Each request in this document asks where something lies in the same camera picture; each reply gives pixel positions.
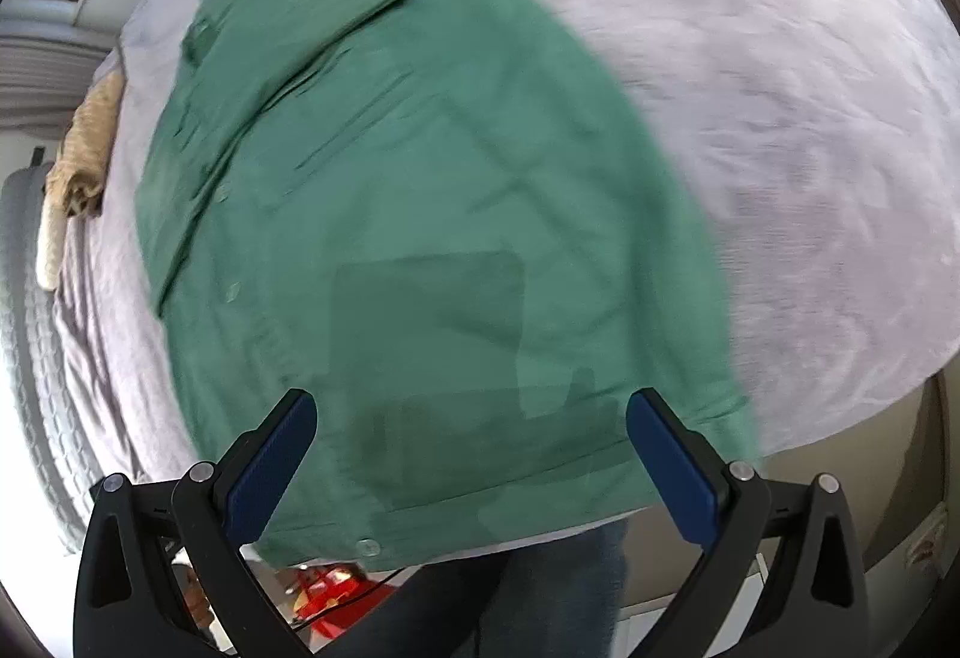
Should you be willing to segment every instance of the gray patterned fabric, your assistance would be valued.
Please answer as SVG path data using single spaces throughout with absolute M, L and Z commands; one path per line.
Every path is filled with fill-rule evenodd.
M 53 297 L 35 277 L 43 182 L 50 163 L 11 174 L 0 193 L 0 345 L 37 479 L 71 552 L 80 551 L 102 476 L 66 391 Z
M 58 296 L 96 328 L 96 401 L 150 476 L 195 452 L 131 196 L 198 1 L 144 0 L 124 30 L 104 212 L 70 233 Z M 954 354 L 960 37 L 935 0 L 541 1 L 620 77 L 712 219 L 765 452 L 880 411 Z

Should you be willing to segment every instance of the gray curtain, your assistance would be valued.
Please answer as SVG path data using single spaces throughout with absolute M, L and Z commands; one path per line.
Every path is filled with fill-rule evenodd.
M 0 20 L 0 130 L 61 139 L 115 42 L 69 25 Z

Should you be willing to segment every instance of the bedsheet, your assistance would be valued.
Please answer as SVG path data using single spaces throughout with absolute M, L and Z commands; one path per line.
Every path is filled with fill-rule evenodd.
M 895 402 L 960 346 L 960 37 L 936 0 L 541 0 L 616 72 L 714 228 L 763 452 Z M 133 188 L 199 0 L 144 0 L 103 215 L 58 308 L 123 470 L 195 460 L 147 310 Z

